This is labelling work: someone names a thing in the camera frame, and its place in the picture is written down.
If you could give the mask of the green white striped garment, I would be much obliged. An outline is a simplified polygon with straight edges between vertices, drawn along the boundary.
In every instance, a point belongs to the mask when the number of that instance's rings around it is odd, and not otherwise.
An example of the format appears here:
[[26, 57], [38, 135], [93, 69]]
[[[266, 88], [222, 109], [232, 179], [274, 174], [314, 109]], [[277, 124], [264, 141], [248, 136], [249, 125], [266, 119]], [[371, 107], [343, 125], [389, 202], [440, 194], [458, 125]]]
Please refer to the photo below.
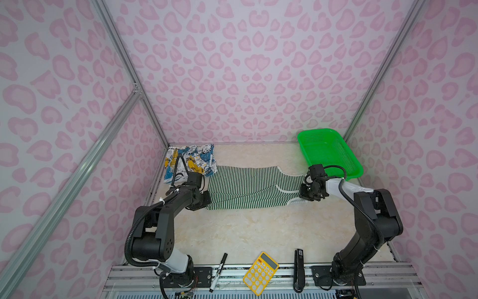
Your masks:
[[218, 166], [208, 185], [208, 210], [261, 209], [299, 203], [303, 175], [289, 175], [278, 166]]

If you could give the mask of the colourful printed white shirt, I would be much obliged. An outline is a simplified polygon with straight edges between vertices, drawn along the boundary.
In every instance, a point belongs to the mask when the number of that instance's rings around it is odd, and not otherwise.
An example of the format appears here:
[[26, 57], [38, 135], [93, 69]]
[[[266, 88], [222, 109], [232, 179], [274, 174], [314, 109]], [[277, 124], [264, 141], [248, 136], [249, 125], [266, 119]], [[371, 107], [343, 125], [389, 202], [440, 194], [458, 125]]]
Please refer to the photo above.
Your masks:
[[164, 183], [182, 183], [190, 172], [212, 176], [217, 172], [214, 149], [214, 144], [169, 147], [164, 163]]

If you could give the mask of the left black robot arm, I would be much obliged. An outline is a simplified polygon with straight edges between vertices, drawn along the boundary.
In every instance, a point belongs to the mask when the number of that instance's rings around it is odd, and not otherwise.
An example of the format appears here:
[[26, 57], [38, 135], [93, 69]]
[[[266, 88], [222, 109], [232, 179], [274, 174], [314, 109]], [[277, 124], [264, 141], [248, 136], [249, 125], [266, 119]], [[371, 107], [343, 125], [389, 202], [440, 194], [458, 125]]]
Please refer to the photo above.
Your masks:
[[184, 166], [187, 165], [180, 154], [165, 198], [150, 206], [136, 209], [124, 244], [126, 262], [133, 267], [153, 269], [161, 286], [167, 279], [181, 287], [195, 284], [192, 257], [174, 248], [174, 219], [184, 209], [197, 211], [211, 203], [209, 192], [204, 190], [203, 174], [187, 170], [186, 181], [175, 184], [180, 161]]

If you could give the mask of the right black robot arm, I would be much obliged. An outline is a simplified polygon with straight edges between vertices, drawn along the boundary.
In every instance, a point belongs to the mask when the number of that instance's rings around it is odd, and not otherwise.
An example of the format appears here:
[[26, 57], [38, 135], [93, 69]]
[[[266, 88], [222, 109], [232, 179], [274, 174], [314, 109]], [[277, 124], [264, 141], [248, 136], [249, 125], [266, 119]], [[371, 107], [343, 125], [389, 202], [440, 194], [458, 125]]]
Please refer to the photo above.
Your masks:
[[299, 196], [307, 201], [320, 201], [334, 195], [354, 208], [354, 236], [336, 253], [329, 273], [316, 277], [326, 279], [330, 286], [351, 283], [357, 287], [364, 265], [385, 243], [403, 233], [403, 223], [388, 190], [364, 188], [346, 178], [346, 170], [341, 166], [314, 164], [308, 169]]

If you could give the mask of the green plastic basket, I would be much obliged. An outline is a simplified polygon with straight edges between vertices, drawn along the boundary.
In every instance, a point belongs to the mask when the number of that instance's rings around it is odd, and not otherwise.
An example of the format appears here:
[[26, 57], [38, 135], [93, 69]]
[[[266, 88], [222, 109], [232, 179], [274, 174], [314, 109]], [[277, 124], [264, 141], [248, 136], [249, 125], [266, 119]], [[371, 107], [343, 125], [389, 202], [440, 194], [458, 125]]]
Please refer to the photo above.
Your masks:
[[363, 167], [342, 138], [330, 128], [306, 130], [298, 133], [298, 143], [308, 166], [322, 164], [341, 166], [347, 181], [363, 175]]

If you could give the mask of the black marker pen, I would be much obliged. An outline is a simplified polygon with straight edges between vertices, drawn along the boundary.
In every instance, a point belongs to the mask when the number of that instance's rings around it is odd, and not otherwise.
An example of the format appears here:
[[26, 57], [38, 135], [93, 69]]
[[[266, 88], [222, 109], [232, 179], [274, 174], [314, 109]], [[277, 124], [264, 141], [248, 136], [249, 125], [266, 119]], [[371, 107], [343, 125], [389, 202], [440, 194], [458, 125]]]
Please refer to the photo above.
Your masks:
[[227, 253], [224, 253], [224, 255], [223, 255], [223, 257], [222, 257], [222, 260], [220, 261], [220, 264], [219, 264], [219, 266], [218, 266], [218, 268], [217, 268], [217, 271], [216, 271], [216, 273], [215, 273], [214, 279], [213, 279], [213, 281], [212, 281], [212, 283], [211, 283], [211, 286], [210, 286], [210, 288], [209, 288], [209, 292], [210, 292], [210, 293], [213, 293], [213, 292], [214, 292], [214, 290], [215, 290], [215, 288], [216, 288], [216, 286], [217, 286], [217, 284], [218, 284], [218, 282], [219, 282], [220, 274], [221, 274], [221, 272], [222, 272], [222, 270], [223, 270], [223, 268], [224, 268], [224, 266], [225, 266], [227, 257], [228, 257], [228, 254], [227, 254]]

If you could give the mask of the black stapler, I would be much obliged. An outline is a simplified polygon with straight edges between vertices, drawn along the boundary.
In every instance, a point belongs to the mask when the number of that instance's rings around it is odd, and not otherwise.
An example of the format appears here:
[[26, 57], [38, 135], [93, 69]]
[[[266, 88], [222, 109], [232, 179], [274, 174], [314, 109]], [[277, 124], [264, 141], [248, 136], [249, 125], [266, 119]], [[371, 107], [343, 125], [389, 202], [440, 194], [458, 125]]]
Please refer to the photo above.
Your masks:
[[300, 294], [306, 286], [306, 275], [304, 267], [304, 252], [302, 249], [295, 250], [293, 290]]

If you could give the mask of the yellow calculator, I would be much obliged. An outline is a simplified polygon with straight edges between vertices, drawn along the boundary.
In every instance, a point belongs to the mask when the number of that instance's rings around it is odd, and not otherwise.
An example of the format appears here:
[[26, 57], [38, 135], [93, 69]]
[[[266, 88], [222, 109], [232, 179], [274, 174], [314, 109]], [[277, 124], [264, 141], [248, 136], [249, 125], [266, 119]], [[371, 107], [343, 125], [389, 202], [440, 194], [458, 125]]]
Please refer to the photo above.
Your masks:
[[243, 277], [243, 283], [256, 295], [260, 296], [280, 265], [266, 252], [262, 252]]

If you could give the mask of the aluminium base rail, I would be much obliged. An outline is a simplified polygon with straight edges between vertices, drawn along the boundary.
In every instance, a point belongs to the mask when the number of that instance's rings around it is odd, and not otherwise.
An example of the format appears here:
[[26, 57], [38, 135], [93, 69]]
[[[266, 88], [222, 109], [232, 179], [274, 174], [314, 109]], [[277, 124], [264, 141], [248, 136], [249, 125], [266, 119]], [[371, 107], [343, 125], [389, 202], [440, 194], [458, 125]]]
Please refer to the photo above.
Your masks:
[[227, 264], [199, 265], [186, 287], [170, 277], [160, 282], [148, 268], [115, 266], [101, 293], [103, 299], [425, 299], [424, 285], [412, 265], [404, 262], [369, 262], [355, 283], [335, 284], [326, 264], [305, 264], [294, 274], [294, 264], [283, 264], [274, 275], [264, 267]]

